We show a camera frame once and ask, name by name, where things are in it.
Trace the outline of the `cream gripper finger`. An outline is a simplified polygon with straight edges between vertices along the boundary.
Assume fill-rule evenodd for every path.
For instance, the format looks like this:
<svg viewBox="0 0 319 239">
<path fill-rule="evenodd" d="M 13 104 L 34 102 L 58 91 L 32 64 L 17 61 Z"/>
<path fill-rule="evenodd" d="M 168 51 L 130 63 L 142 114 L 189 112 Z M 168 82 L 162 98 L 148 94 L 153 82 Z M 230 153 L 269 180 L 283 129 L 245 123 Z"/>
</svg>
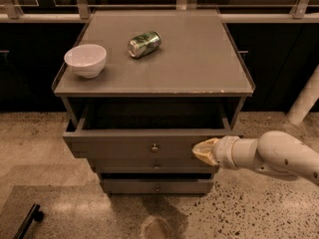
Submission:
<svg viewBox="0 0 319 239">
<path fill-rule="evenodd" d="M 214 137 L 196 144 L 192 148 L 192 153 L 196 158 L 209 164 L 211 166 L 217 166 L 218 162 L 213 155 L 213 148 L 218 142 L 218 138 Z"/>
</svg>

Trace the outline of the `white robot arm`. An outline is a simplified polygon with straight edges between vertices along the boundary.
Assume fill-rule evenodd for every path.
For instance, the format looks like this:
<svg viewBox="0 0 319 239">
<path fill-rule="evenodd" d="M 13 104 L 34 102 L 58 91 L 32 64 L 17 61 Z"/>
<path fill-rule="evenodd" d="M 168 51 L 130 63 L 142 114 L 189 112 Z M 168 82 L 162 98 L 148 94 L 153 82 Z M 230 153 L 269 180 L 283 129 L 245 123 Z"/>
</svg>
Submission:
<svg viewBox="0 0 319 239">
<path fill-rule="evenodd" d="M 281 130 L 269 130 L 251 138 L 210 138 L 196 144 L 192 153 L 211 166 L 244 168 L 286 180 L 302 177 L 319 185 L 319 152 Z"/>
</svg>

